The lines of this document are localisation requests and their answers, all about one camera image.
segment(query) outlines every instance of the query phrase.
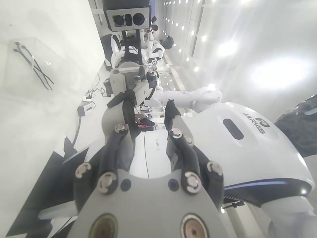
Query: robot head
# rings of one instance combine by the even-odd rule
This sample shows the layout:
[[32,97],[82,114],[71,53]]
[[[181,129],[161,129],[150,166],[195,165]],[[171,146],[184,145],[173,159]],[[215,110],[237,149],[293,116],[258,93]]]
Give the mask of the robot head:
[[162,46],[165,48],[165,50],[171,49],[174,44],[174,40],[171,36],[168,36],[166,40],[162,43]]
[[156,16],[153,16],[151,22],[154,23],[156,20],[157,20],[157,19],[156,19]]
[[156,32],[159,29],[159,27],[157,25],[152,25],[151,27],[152,27],[152,30],[154,32]]

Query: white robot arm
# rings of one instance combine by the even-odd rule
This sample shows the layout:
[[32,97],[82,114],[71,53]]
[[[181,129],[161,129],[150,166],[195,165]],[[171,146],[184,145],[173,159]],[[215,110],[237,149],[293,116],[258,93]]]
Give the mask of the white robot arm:
[[166,106],[169,99],[173,99],[175,106],[189,108],[200,113],[213,103],[220,102],[222,93],[220,90],[210,90],[208,87],[199,88],[193,92],[187,91],[164,91],[157,86],[152,97],[144,100],[144,104],[150,107]]

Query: white robot body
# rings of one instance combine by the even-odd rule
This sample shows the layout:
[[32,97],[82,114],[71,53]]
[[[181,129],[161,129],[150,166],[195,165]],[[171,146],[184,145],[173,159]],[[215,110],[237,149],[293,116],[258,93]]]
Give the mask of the white robot body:
[[[232,133],[224,125],[226,119],[233,122],[227,120]],[[254,110],[235,103],[215,103],[185,122],[195,145],[222,166],[225,186],[291,178],[315,187],[294,145],[281,130]]]

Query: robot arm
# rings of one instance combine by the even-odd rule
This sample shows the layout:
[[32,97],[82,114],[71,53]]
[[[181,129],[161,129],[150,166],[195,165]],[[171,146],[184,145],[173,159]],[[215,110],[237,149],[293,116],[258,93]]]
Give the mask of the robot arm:
[[163,91],[162,87],[157,86],[152,97],[149,100],[144,100],[144,104],[150,107],[166,106],[168,100],[173,99],[176,107],[189,108],[199,113],[209,108],[211,104],[220,102],[221,98],[221,91],[210,90],[208,87],[187,92]]
[[149,58],[153,58],[153,43],[154,43],[154,36],[150,34],[147,38],[147,50],[149,53]]

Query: black cloth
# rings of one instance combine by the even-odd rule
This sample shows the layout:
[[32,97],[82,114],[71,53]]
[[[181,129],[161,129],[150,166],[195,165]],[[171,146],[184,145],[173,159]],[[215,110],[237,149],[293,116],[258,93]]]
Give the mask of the black cloth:
[[274,123],[302,157],[317,154],[317,94],[298,104]]

